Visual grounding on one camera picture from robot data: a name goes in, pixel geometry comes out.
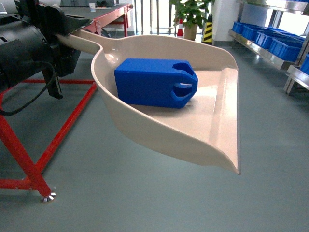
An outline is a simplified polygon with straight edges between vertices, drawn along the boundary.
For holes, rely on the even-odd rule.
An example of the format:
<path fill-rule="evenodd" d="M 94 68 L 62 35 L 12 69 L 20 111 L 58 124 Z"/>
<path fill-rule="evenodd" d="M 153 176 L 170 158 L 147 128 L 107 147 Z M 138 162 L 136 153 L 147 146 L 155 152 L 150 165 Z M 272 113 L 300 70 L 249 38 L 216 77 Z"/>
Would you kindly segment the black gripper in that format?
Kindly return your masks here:
<path fill-rule="evenodd" d="M 54 57 L 54 66 L 58 76 L 64 77 L 74 72 L 80 52 L 59 45 L 56 36 L 68 36 L 92 24 L 93 20 L 78 15 L 68 15 L 60 8 L 59 0 L 16 0 L 14 2 L 20 17 L 35 26 L 48 40 Z M 57 75 L 50 68 L 42 71 L 48 93 L 58 100 L 60 94 Z"/>

